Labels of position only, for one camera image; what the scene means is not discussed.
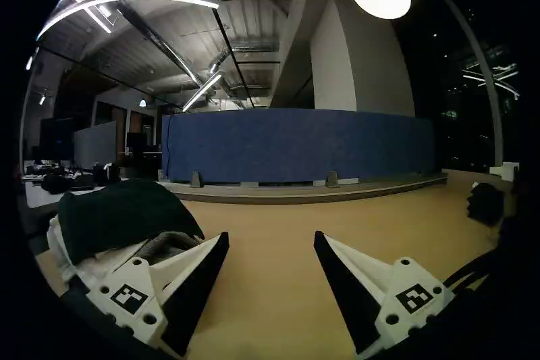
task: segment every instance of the white wall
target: white wall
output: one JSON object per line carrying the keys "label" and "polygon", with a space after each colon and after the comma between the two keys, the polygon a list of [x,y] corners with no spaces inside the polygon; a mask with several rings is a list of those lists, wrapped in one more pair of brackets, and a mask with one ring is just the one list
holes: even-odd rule
{"label": "white wall", "polygon": [[315,108],[356,111],[347,41],[334,0],[326,4],[310,49]]}
{"label": "white wall", "polygon": [[392,23],[353,0],[334,1],[347,41],[356,110],[414,117],[407,67]]}

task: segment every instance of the dark green cloth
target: dark green cloth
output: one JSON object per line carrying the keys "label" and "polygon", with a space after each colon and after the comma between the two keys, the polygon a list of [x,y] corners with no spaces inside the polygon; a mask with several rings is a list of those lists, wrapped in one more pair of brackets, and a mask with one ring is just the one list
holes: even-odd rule
{"label": "dark green cloth", "polygon": [[205,238],[182,202],[148,180],[126,180],[83,195],[67,192],[58,203],[58,218],[74,265],[164,231]]}

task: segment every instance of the computer monitor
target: computer monitor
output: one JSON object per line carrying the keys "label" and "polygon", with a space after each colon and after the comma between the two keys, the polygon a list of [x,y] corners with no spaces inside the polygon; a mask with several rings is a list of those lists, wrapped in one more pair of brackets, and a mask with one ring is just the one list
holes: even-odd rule
{"label": "computer monitor", "polygon": [[41,159],[73,159],[73,119],[49,118],[41,120],[39,132],[39,153]]}
{"label": "computer monitor", "polygon": [[143,152],[146,149],[146,134],[128,132],[127,147],[134,151]]}

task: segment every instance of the table surface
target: table surface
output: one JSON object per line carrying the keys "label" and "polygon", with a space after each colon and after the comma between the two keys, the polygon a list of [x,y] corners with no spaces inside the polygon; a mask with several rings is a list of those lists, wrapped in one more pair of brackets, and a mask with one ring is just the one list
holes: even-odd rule
{"label": "table surface", "polygon": [[[75,195],[86,194],[88,192],[94,192],[103,189],[104,187],[96,187],[93,190],[85,191],[70,191]],[[60,194],[51,194],[49,191],[43,190],[41,184],[33,184],[31,181],[24,183],[24,189],[26,191],[26,203],[29,208],[42,207],[43,205],[50,205],[60,201],[63,196],[63,192]]]}

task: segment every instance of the blue partition wall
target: blue partition wall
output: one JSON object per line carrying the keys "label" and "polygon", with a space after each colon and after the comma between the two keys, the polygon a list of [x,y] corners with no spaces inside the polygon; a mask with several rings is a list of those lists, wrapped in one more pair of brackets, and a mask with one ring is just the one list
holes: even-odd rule
{"label": "blue partition wall", "polygon": [[193,171],[207,182],[300,182],[330,170],[340,178],[433,170],[431,122],[399,115],[249,109],[164,116],[162,128],[171,180]]}

